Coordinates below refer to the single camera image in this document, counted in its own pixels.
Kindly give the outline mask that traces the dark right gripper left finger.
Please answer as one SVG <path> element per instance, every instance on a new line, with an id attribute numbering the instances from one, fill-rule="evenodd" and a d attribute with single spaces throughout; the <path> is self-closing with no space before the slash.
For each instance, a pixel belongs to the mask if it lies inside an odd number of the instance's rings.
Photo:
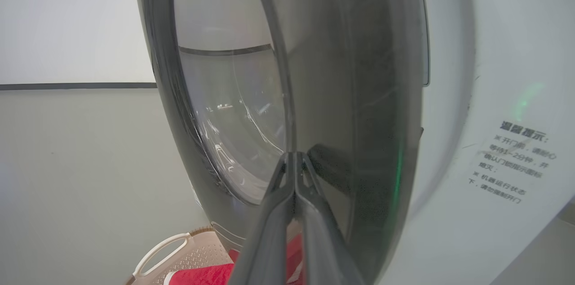
<path id="1" fill-rule="evenodd" d="M 286 232 L 294 216 L 294 159 L 293 152 L 280 157 L 229 285 L 286 285 Z"/>

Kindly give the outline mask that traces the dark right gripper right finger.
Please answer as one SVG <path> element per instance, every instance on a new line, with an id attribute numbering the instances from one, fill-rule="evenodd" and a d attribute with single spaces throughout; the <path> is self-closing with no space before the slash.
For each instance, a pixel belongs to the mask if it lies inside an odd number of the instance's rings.
<path id="1" fill-rule="evenodd" d="M 295 155 L 294 204 L 303 229 L 305 285 L 365 285 L 307 154 Z"/>

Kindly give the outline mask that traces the red garment with white stripes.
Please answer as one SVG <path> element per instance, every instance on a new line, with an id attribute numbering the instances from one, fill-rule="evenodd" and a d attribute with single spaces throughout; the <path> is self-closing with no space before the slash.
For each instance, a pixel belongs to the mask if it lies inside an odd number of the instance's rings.
<path id="1" fill-rule="evenodd" d="M 163 285 L 227 285 L 234 263 L 238 260 L 239 251 L 232 249 L 229 255 L 232 259 L 231 264 L 170 272 L 165 277 Z M 303 285 L 302 259 L 302 236 L 298 234 L 286 247 L 286 285 Z"/>

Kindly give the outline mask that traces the black glass washing machine door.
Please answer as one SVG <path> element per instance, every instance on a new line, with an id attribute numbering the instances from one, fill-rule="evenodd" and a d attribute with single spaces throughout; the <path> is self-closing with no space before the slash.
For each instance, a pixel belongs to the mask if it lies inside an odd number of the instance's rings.
<path id="1" fill-rule="evenodd" d="M 241 252 L 279 159 L 302 152 L 365 285 L 378 283 L 423 133 L 424 2 L 137 0 L 171 133 L 226 248 Z"/>

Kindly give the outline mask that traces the cream laundry basket brown rim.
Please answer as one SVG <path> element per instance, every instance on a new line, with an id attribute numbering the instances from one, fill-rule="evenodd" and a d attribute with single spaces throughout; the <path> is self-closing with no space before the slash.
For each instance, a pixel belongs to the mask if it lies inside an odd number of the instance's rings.
<path id="1" fill-rule="evenodd" d="M 228 240 L 226 236 L 222 236 L 221 232 L 212 226 L 171 236 L 154 246 L 140 260 L 125 285 L 163 285 L 164 279 L 170 272 L 231 264 L 232 259 L 229 251 L 232 249 L 226 248 L 221 242 L 222 239 Z M 175 242 L 181 243 L 178 248 L 175 248 L 147 271 L 144 269 L 146 263 L 162 248 Z"/>

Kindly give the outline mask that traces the white front-load washing machine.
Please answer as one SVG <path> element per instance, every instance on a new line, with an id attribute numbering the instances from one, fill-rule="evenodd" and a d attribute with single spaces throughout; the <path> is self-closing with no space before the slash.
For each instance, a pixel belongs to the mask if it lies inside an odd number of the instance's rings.
<path id="1" fill-rule="evenodd" d="M 575 197 L 575 0 L 425 0 L 428 58 L 408 217 L 378 285 L 491 285 Z M 465 172 L 501 121 L 557 159 L 509 203 Z"/>

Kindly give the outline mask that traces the clear text notice sticker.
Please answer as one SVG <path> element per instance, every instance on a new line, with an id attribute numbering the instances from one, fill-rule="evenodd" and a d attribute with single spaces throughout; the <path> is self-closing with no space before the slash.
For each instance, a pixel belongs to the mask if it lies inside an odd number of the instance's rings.
<path id="1" fill-rule="evenodd" d="M 465 172 L 471 189 L 489 193 L 509 203 L 533 197 L 557 159 L 549 135 L 523 123 L 501 121 L 473 156 Z"/>

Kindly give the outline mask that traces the dark wall baseboard strip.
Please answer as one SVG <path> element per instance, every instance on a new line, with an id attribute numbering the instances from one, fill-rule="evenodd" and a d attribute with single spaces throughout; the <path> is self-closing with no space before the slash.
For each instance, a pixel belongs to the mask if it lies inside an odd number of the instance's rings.
<path id="1" fill-rule="evenodd" d="M 17 90 L 156 89 L 152 82 L 97 82 L 71 84 L 0 84 L 0 92 Z"/>

